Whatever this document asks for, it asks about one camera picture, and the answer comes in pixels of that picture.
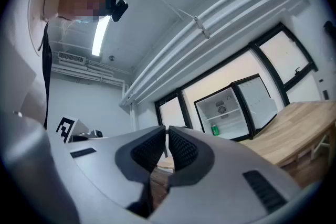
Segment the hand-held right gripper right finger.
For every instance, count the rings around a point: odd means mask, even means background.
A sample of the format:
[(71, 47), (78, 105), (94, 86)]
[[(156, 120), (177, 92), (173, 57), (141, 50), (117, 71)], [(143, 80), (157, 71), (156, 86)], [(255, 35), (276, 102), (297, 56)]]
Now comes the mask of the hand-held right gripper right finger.
[(157, 224), (285, 224), (312, 195), (234, 141), (172, 126), (169, 149), (175, 172), (154, 212)]

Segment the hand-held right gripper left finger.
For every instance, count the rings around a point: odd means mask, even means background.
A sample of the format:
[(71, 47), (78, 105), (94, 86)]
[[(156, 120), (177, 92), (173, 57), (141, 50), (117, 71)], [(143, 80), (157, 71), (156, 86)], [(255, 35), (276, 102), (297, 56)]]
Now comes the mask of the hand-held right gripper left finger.
[(153, 212), (150, 176), (165, 148), (165, 128), (154, 126), (114, 137), (67, 145), (99, 191), (121, 207), (147, 218)]

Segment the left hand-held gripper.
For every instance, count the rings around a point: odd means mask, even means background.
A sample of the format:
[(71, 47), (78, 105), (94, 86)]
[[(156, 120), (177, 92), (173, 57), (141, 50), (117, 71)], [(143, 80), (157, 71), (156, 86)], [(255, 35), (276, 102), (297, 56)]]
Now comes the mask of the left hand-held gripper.
[(89, 128), (79, 119), (67, 116), (61, 119), (56, 133), (61, 136), (65, 144), (86, 141), (92, 138), (103, 138), (101, 131), (93, 130), (89, 132)]

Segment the narrow black framed window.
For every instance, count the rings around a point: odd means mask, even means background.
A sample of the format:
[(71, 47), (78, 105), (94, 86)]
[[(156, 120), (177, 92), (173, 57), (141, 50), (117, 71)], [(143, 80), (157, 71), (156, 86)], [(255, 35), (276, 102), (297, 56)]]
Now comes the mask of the narrow black framed window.
[(167, 130), (170, 126), (191, 126), (190, 121), (187, 119), (186, 106), (182, 100), (181, 91), (175, 90), (154, 104), (158, 124), (165, 126)]

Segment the person's black shirt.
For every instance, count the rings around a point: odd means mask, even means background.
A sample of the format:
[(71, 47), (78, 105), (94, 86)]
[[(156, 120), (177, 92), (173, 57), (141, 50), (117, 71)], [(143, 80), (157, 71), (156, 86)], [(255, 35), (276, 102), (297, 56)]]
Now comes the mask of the person's black shirt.
[(48, 24), (45, 26), (45, 29), (44, 29), (42, 45), (43, 45), (43, 53), (42, 53), (43, 76), (44, 76), (45, 89), (46, 89), (46, 116), (45, 116), (44, 128), (47, 129), (50, 76), (51, 76), (51, 67), (52, 67), (52, 62), (53, 62), (52, 61), (53, 53), (49, 45), (49, 38), (48, 38)]

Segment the white air vent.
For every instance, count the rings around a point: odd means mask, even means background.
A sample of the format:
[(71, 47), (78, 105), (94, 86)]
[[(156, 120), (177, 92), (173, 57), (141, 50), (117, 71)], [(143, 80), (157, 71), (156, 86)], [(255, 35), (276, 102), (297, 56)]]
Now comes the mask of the white air vent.
[(58, 59), (64, 62), (76, 64), (76, 65), (84, 66), (86, 64), (85, 57), (69, 54), (69, 53), (62, 52), (62, 51), (58, 52)]

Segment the wide black framed window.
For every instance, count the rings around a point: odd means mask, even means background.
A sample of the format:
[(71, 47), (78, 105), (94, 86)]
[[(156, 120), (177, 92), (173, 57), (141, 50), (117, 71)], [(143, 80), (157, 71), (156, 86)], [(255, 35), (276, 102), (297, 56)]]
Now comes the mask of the wide black framed window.
[(252, 51), (247, 51), (218, 70), (206, 75), (205, 78), (184, 89), (182, 93), (190, 114), (193, 129), (197, 131), (202, 130), (194, 101), (228, 86), (231, 82), (257, 73), (262, 74), (263, 72), (263, 67), (259, 60), (257, 60), (255, 54)]

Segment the ceiling strip light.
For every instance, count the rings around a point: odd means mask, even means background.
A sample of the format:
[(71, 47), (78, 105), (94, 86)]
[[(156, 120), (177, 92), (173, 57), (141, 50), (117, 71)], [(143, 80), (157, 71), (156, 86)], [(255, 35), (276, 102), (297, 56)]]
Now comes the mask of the ceiling strip light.
[(102, 42), (104, 39), (104, 35), (110, 21), (110, 16), (106, 16), (98, 21), (96, 31), (94, 34), (93, 44), (92, 44), (92, 51), (91, 54), (94, 56), (100, 55), (100, 50), (102, 46)]

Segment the light wooden table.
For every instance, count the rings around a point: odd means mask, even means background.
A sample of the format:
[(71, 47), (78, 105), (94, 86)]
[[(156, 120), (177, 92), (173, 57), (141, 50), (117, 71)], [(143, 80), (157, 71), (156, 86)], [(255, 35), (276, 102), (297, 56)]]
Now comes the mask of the light wooden table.
[(184, 127), (169, 127), (174, 161), (170, 187), (246, 187), (245, 178), (262, 175), (278, 191), (295, 191), (302, 181), (282, 165), (315, 144), (325, 132), (336, 136), (335, 101), (286, 106), (252, 140), (236, 142)]

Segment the blue face mask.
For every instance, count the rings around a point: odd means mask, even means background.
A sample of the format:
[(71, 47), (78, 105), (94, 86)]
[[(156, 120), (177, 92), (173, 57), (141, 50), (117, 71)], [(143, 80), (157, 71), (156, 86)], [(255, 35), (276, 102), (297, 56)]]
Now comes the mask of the blue face mask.
[(98, 22), (100, 20), (99, 16), (89, 16), (89, 17), (85, 17), (85, 18), (80, 18), (80, 19), (75, 19), (76, 22), (78, 23), (95, 23)]

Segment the white pipe bracket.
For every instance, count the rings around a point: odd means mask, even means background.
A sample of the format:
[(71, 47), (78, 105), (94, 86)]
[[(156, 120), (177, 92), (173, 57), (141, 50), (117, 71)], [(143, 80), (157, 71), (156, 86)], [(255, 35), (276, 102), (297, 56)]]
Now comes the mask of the white pipe bracket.
[(197, 25), (198, 29), (202, 32), (202, 34), (205, 36), (206, 39), (210, 39), (211, 35), (209, 33), (209, 31), (205, 28), (205, 26), (203, 25), (202, 21), (197, 17), (194, 16), (193, 17), (193, 21), (195, 22), (195, 24)]

